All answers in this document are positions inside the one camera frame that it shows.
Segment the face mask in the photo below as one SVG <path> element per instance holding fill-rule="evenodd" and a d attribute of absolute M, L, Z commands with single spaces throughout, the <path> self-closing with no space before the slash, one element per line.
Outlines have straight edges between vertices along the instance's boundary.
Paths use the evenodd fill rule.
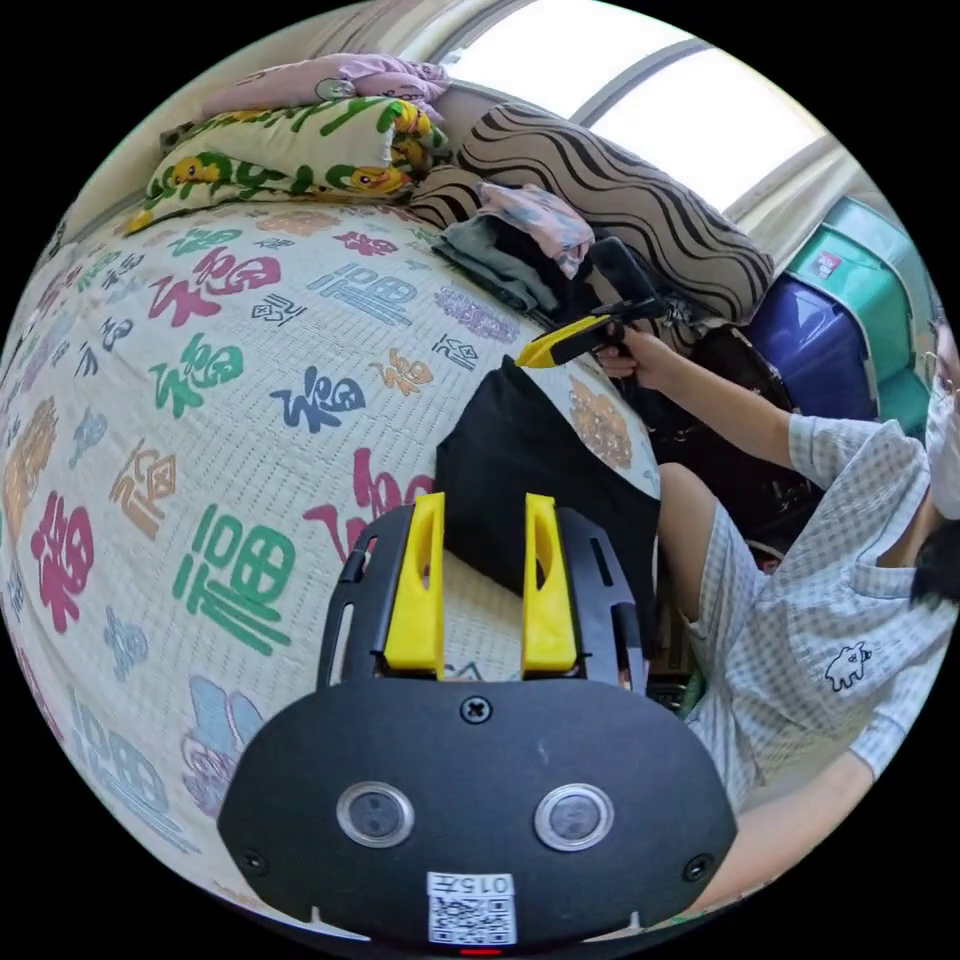
<path fill-rule="evenodd" d="M 941 385 L 930 394 L 927 459 L 933 504 L 947 520 L 960 520 L 960 411 Z"/>

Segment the qr code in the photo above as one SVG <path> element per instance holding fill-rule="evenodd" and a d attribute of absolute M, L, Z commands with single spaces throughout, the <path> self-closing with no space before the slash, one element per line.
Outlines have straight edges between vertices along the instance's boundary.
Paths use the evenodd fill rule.
<path fill-rule="evenodd" d="M 516 941 L 512 897 L 430 898 L 431 943 L 506 946 Z"/>

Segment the gray cloth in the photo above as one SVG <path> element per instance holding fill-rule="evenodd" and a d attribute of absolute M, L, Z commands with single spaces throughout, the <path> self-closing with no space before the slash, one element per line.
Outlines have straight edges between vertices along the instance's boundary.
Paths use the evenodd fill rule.
<path fill-rule="evenodd" d="M 490 218 L 472 217 L 464 223 L 452 223 L 440 234 L 434 249 L 468 273 L 483 277 L 526 304 L 551 313 L 560 306 L 553 291 L 529 264 L 497 249 L 497 235 Z"/>

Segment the window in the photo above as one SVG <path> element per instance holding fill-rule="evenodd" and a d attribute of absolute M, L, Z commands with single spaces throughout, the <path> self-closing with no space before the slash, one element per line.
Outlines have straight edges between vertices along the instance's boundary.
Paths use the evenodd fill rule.
<path fill-rule="evenodd" d="M 721 211 L 826 133 L 783 91 L 716 49 L 653 74 L 591 129 Z"/>
<path fill-rule="evenodd" d="M 450 76 L 571 117 L 637 61 L 691 35 L 596 0 L 534 0 L 447 63 Z"/>

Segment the pink cloth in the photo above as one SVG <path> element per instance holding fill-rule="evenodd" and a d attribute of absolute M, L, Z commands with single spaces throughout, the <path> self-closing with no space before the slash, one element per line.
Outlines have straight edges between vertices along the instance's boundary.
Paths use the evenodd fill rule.
<path fill-rule="evenodd" d="M 590 224 L 570 204 L 532 183 L 519 190 L 483 183 L 480 200 L 478 217 L 499 217 L 529 234 L 570 280 L 596 240 Z"/>
<path fill-rule="evenodd" d="M 396 97 L 416 103 L 437 122 L 440 117 L 430 103 L 449 87 L 447 71 L 433 63 L 380 53 L 332 53 L 252 73 L 208 97 L 200 114 L 208 120 L 235 110 L 276 110 L 347 97 Z"/>

